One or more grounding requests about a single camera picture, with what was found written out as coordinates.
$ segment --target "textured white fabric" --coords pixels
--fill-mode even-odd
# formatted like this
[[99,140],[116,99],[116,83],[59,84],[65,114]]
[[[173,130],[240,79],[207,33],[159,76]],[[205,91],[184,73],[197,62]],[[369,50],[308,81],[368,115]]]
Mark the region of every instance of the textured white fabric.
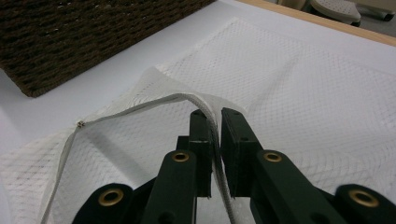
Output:
[[[263,147],[286,153],[315,186],[333,192],[358,183],[390,196],[395,85],[395,74],[230,21],[185,54],[149,69],[133,90],[85,118],[63,170],[58,165],[73,128],[1,156],[13,223],[39,223],[52,192],[48,223],[70,223],[104,184],[140,186],[157,174],[177,136],[188,134],[190,112],[202,109],[216,129],[224,106],[241,111]],[[228,199],[212,189],[211,200],[198,201],[198,223],[228,223]],[[247,200],[232,207],[237,223],[253,223]]]

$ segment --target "floor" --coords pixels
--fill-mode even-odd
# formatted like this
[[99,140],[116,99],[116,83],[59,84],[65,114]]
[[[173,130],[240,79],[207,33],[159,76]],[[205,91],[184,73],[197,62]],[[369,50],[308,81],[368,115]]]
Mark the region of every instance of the floor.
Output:
[[[277,0],[265,0],[268,2],[276,3]],[[311,6],[309,0],[303,7],[303,11],[308,12]],[[357,9],[361,14],[360,28],[374,31],[383,35],[390,35],[396,37],[396,16],[391,21],[382,21],[386,13],[371,10],[365,6],[357,5]]]

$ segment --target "wooden table edge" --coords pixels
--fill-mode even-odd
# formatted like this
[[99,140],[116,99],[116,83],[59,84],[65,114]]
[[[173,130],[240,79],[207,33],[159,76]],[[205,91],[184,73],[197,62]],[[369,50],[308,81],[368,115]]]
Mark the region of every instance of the wooden table edge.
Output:
[[266,2],[263,0],[238,0],[238,1],[254,7],[264,8],[299,20],[309,21],[347,34],[356,35],[362,38],[374,40],[382,44],[396,47],[396,38],[389,35],[382,35],[373,31],[364,30],[359,27],[351,26],[338,21],[331,21],[315,15],[311,15],[306,12],[298,11],[288,7],[282,7],[280,5]]

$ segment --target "quilted white fabric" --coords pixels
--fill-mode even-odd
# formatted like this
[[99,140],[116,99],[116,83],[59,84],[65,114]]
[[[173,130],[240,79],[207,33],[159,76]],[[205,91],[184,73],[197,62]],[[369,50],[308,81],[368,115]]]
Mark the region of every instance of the quilted white fabric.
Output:
[[[389,197],[395,85],[395,74],[232,20],[149,69],[74,134],[67,129],[2,156],[13,223],[70,223],[95,189],[140,186],[158,173],[177,136],[188,134],[190,112],[202,109],[219,133],[224,106],[241,111],[263,147],[287,154],[315,186],[334,192],[357,183]],[[253,223],[247,200],[224,196],[215,167],[218,184],[212,199],[199,199],[198,223]]]

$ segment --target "brown woven basket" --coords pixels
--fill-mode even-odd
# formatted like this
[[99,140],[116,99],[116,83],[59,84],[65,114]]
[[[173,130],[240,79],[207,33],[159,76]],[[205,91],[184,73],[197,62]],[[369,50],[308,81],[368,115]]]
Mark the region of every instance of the brown woven basket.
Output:
[[37,97],[214,0],[0,0],[0,67]]

